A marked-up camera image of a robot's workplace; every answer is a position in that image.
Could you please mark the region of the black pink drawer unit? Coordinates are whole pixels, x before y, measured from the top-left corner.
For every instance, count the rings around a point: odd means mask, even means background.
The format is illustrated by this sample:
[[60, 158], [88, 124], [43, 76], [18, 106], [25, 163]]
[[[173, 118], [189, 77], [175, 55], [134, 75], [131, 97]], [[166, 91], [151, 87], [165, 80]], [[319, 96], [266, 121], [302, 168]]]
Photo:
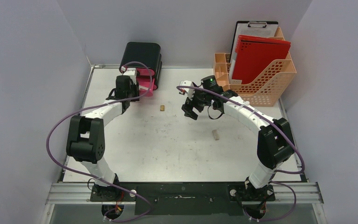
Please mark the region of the black pink drawer unit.
[[122, 66], [137, 69], [140, 94], [153, 96], [162, 69], [161, 46], [153, 42], [128, 42], [120, 63]]

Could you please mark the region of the orange plastic file organizer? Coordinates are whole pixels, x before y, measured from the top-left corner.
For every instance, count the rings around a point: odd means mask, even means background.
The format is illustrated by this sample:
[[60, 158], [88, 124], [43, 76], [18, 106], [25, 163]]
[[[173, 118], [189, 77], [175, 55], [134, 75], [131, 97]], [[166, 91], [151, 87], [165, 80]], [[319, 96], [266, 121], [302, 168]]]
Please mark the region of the orange plastic file organizer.
[[[270, 38], [285, 40], [280, 27]], [[291, 55], [288, 53], [285, 59], [273, 60], [253, 82], [232, 84], [229, 79], [232, 61], [230, 62], [229, 59], [230, 53], [214, 54], [213, 70], [217, 84], [225, 91], [236, 92], [252, 106], [273, 106], [297, 73]]]

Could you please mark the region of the thick red binder folder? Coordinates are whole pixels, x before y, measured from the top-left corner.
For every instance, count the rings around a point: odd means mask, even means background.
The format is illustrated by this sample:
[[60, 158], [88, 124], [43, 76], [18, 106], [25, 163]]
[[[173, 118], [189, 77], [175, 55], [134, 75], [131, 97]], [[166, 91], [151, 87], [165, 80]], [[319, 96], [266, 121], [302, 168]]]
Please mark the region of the thick red binder folder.
[[273, 61], [285, 59], [291, 42], [273, 38], [239, 35], [229, 79], [232, 84], [249, 84]]

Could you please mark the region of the black clipboard with paper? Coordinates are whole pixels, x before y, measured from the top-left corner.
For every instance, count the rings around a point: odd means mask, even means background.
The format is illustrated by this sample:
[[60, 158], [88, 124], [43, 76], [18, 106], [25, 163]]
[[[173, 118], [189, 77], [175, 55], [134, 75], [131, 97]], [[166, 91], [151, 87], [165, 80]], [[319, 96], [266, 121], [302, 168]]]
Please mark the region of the black clipboard with paper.
[[231, 62], [234, 58], [235, 46], [239, 35], [249, 35], [257, 37], [273, 37], [278, 28], [277, 21], [237, 21], [234, 27], [234, 35], [230, 52]]

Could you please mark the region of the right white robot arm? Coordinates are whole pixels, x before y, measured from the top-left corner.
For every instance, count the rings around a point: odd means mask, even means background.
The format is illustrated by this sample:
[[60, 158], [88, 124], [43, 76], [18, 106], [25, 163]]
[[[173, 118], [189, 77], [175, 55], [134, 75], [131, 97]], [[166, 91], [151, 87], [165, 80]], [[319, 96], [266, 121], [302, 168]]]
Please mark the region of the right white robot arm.
[[186, 117], [196, 120], [197, 113], [205, 107], [212, 108], [236, 119], [257, 136], [258, 162], [245, 180], [242, 197], [250, 201], [269, 200], [273, 194], [270, 182], [280, 166], [294, 154], [288, 121], [264, 115], [236, 92], [224, 91], [215, 76], [202, 79], [201, 87], [188, 80], [181, 81], [177, 89], [179, 94], [186, 96], [181, 107]]

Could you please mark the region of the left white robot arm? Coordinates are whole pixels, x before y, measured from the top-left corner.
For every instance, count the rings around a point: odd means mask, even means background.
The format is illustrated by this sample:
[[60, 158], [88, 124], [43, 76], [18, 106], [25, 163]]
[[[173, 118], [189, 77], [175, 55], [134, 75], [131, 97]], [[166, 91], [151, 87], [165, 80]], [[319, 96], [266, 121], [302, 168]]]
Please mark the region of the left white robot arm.
[[94, 191], [109, 201], [121, 196], [119, 179], [104, 158], [104, 127], [114, 118], [123, 114], [131, 101], [137, 101], [139, 86], [135, 75], [120, 75], [101, 107], [70, 119], [66, 152], [80, 162], [93, 176]]

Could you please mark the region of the small beige eraser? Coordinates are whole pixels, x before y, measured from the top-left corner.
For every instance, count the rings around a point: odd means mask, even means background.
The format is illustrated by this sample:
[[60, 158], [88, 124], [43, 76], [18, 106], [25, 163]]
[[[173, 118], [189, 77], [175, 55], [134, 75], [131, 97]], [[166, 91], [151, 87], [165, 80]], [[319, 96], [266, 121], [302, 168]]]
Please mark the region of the small beige eraser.
[[214, 140], [219, 140], [220, 139], [220, 136], [219, 136], [217, 130], [212, 130], [212, 134], [213, 134]]

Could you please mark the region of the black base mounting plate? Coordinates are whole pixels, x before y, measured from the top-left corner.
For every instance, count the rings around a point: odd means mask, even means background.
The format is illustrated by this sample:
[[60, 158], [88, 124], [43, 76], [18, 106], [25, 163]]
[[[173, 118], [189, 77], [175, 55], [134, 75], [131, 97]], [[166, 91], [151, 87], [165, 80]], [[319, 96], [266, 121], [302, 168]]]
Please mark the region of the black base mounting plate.
[[122, 182], [120, 185], [132, 193], [93, 186], [90, 201], [107, 203], [103, 211], [117, 206], [118, 213], [122, 213], [125, 203], [129, 203], [134, 206], [135, 215], [147, 211], [155, 216], [241, 216], [244, 208], [263, 215], [266, 202], [275, 201], [272, 185], [254, 189], [243, 182]]

